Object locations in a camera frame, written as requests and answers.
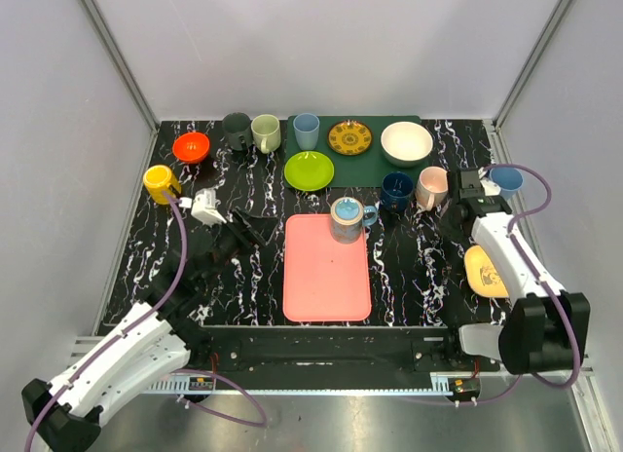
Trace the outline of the light blue mug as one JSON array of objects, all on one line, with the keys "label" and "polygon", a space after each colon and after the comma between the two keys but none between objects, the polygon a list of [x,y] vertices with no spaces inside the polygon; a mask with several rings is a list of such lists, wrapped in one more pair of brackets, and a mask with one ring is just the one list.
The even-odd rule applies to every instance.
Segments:
[{"label": "light blue mug", "polygon": [[340,244],[349,245],[359,239],[365,227],[377,222],[379,209],[364,206],[352,197],[342,197],[332,204],[330,216],[332,237]]}]

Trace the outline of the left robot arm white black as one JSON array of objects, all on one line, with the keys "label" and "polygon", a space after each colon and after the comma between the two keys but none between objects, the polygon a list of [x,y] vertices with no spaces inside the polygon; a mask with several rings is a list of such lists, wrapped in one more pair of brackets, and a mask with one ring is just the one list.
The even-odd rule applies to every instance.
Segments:
[{"label": "left robot arm white black", "polygon": [[213,338],[189,317],[200,304],[200,290],[215,284],[233,258],[267,245],[278,220],[234,208],[215,234],[190,239],[179,208],[171,210],[180,247],[169,252],[122,321],[53,380],[33,379],[22,389],[30,426],[26,450],[40,437],[53,451],[86,451],[150,385],[179,370],[211,365]]}]

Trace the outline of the light green mug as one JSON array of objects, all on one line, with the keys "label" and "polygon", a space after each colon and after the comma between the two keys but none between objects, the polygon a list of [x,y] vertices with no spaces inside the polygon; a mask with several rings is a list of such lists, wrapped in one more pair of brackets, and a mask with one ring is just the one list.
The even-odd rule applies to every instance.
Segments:
[{"label": "light green mug", "polygon": [[251,123],[251,131],[257,148],[264,154],[274,152],[281,144],[279,119],[271,114],[255,117]]}]

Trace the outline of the navy blue mug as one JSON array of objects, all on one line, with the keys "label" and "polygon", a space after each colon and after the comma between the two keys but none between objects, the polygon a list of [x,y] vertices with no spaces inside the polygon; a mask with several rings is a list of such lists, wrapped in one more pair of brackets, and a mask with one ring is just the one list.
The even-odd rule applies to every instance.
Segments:
[{"label": "navy blue mug", "polygon": [[381,185],[381,206],[391,212],[405,211],[412,201],[414,187],[413,179],[404,172],[387,174]]}]

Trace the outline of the pink mug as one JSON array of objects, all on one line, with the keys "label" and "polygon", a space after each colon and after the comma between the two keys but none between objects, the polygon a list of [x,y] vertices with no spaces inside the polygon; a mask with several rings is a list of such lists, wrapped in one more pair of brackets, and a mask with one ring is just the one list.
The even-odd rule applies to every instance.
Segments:
[{"label": "pink mug", "polygon": [[420,208],[431,211],[441,205],[448,193],[447,171],[427,167],[420,173],[416,186],[416,201]]}]

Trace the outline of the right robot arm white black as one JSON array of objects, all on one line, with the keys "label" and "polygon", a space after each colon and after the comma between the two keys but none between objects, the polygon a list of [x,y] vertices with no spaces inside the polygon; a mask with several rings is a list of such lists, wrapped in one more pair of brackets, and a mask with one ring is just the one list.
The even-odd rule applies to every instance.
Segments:
[{"label": "right robot arm white black", "polygon": [[590,303],[581,292],[569,292],[532,251],[518,228],[519,216],[501,196],[489,196],[476,168],[447,174],[448,196],[440,229],[454,242],[471,239],[491,259],[512,310],[501,325],[464,324],[442,346],[442,359],[463,370],[477,356],[501,362],[514,375],[535,377],[582,366]]}]

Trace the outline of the grey mug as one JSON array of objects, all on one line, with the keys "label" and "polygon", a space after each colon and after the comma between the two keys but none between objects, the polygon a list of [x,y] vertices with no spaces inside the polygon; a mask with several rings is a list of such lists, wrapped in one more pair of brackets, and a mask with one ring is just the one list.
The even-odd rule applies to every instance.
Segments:
[{"label": "grey mug", "polygon": [[229,146],[235,151],[246,151],[253,143],[251,119],[241,112],[228,114],[222,121],[223,133]]}]

